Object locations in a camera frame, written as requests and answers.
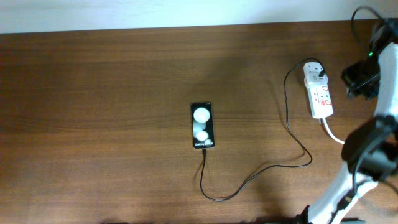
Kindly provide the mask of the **black Samsung Galaxy smartphone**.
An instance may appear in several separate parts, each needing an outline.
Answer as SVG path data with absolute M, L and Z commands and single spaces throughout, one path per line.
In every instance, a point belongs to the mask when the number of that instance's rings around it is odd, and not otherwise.
M 211 103 L 192 103 L 190 105 L 190 109 L 192 119 L 193 148 L 214 148 L 215 134 Z

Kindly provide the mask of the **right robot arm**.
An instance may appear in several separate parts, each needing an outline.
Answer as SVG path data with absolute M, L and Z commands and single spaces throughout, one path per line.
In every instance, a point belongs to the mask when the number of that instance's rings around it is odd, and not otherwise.
M 346 138 L 342 167 L 323 197 L 305 207 L 295 223 L 341 223 L 359 198 L 397 174 L 397 19 L 374 26 L 366 60 L 341 76 L 348 94 L 377 98 L 374 116 Z

